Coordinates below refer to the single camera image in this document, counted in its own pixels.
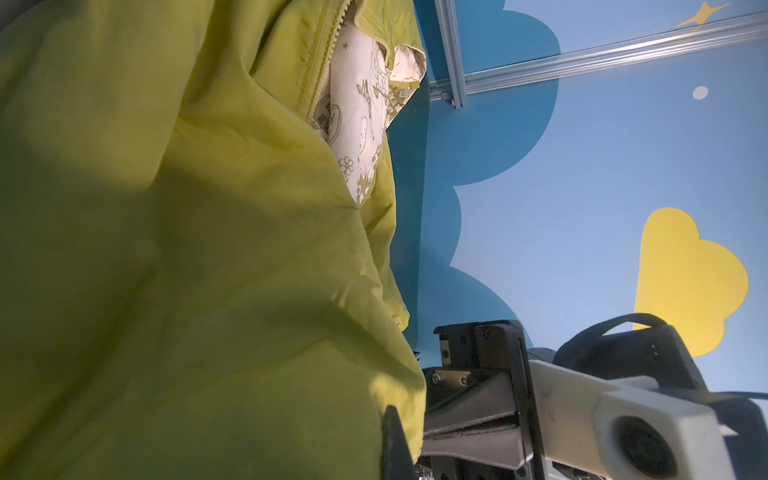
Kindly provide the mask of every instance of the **blue wall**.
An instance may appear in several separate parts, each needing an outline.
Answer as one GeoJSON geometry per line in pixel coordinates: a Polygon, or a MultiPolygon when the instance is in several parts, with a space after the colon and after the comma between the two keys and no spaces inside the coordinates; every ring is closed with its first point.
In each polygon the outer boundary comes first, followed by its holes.
{"type": "MultiPolygon", "coordinates": [[[[699,12],[702,0],[455,0],[455,4],[464,69],[470,73],[677,30],[699,12]]],[[[768,11],[766,0],[710,6],[722,5],[708,22],[768,11]]],[[[447,78],[435,2],[415,0],[415,6],[429,53],[429,76],[447,78]]]]}
{"type": "MultiPolygon", "coordinates": [[[[508,18],[507,31],[543,25],[508,18]]],[[[676,207],[750,276],[723,342],[697,364],[712,390],[768,391],[766,132],[768,41],[472,95],[464,111],[433,103],[422,365],[439,364],[439,324],[514,314],[535,345],[557,348],[633,311],[644,223],[676,207]]]]}

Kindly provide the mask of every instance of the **green jacket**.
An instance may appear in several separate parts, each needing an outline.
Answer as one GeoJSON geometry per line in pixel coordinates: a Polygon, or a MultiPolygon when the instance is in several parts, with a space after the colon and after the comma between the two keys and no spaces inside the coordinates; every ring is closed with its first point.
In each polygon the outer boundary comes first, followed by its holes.
{"type": "MultiPolygon", "coordinates": [[[[350,0],[47,0],[0,35],[0,478],[380,478],[424,379],[307,124],[350,0]]],[[[420,46],[410,0],[356,24],[420,46]]]]}

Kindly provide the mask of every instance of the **metal frame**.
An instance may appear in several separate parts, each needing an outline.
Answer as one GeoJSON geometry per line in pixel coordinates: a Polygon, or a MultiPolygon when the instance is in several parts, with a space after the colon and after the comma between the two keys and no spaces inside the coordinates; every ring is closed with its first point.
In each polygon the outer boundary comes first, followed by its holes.
{"type": "MultiPolygon", "coordinates": [[[[465,88],[468,94],[475,94],[728,47],[763,38],[768,38],[768,12],[477,71],[464,77],[465,88]]],[[[430,82],[429,99],[434,101],[450,95],[453,83],[452,76],[450,84],[447,80],[430,82]]]]}
{"type": "Polygon", "coordinates": [[[435,0],[437,20],[442,34],[442,46],[445,49],[445,60],[448,63],[449,80],[445,83],[440,98],[451,99],[453,106],[467,106],[467,85],[462,62],[462,47],[458,43],[458,24],[456,22],[456,5],[454,0],[435,0]]]}
{"type": "Polygon", "coordinates": [[[424,371],[428,383],[421,454],[429,457],[434,476],[547,480],[520,322],[439,326],[435,334],[442,368],[424,371]],[[507,474],[497,476],[487,471],[489,466],[507,474]]]}

